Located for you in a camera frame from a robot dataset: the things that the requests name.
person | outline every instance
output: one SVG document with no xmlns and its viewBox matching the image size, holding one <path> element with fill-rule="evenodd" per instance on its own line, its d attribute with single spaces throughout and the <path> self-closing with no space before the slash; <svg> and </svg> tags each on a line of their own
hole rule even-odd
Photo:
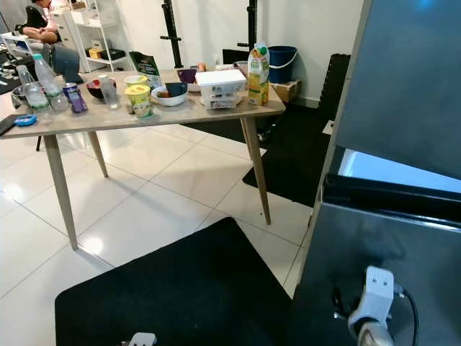
<svg viewBox="0 0 461 346">
<path fill-rule="evenodd" d="M 66 0 L 31 0 L 33 4 L 43 8 L 47 20 L 46 27 L 24 27 L 22 32 L 24 35 L 40 40 L 43 43 L 56 43 L 61 41 L 59 36 L 58 26 L 53 19 L 53 12 L 58 9 L 70 9 Z"/>
</svg>

blue can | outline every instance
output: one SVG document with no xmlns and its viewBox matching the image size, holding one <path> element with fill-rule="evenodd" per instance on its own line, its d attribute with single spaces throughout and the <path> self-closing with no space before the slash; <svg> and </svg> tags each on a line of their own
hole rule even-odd
<svg viewBox="0 0 461 346">
<path fill-rule="evenodd" d="M 65 83 L 63 93 L 67 97 L 72 107 L 72 112 L 82 113 L 88 110 L 84 98 L 80 94 L 80 89 L 76 83 Z"/>
</svg>

snack bag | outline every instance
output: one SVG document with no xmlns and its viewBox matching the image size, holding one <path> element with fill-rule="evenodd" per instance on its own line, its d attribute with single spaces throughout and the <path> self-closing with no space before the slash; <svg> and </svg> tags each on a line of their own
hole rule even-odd
<svg viewBox="0 0 461 346">
<path fill-rule="evenodd" d="M 266 44 L 255 44 L 248 57 L 248 99 L 254 105 L 269 101 L 269 51 Z"/>
<path fill-rule="evenodd" d="M 152 88 L 161 87 L 160 73 L 153 56 L 145 56 L 139 52 L 130 52 L 131 60 L 135 64 L 136 71 L 145 74 L 149 78 L 149 86 Z"/>
</svg>

gray metal panel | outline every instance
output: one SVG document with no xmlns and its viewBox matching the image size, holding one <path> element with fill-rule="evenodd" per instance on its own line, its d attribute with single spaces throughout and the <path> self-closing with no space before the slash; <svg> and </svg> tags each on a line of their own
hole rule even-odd
<svg viewBox="0 0 461 346">
<path fill-rule="evenodd" d="M 368 265 L 387 268 L 419 309 L 419 346 L 461 345 L 461 233 L 323 203 L 293 301 L 287 345 L 354 346 L 333 318 L 331 292 L 346 309 L 362 294 Z M 413 317 L 405 299 L 391 309 L 397 345 L 410 345 Z"/>
<path fill-rule="evenodd" d="M 367 14 L 336 145 L 461 178 L 461 1 L 374 0 Z"/>
</svg>

red bowl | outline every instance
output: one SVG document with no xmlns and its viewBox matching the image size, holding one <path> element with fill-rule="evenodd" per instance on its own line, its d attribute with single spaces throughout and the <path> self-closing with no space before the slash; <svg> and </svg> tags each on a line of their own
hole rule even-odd
<svg viewBox="0 0 461 346">
<path fill-rule="evenodd" d="M 112 82 L 114 87 L 117 87 L 117 83 L 115 83 L 114 79 L 111 78 L 110 81 Z M 96 97 L 97 99 L 104 99 L 100 86 L 101 85 L 98 79 L 95 79 L 93 81 L 89 81 L 88 83 L 86 83 L 86 88 L 88 89 L 92 97 Z"/>
</svg>

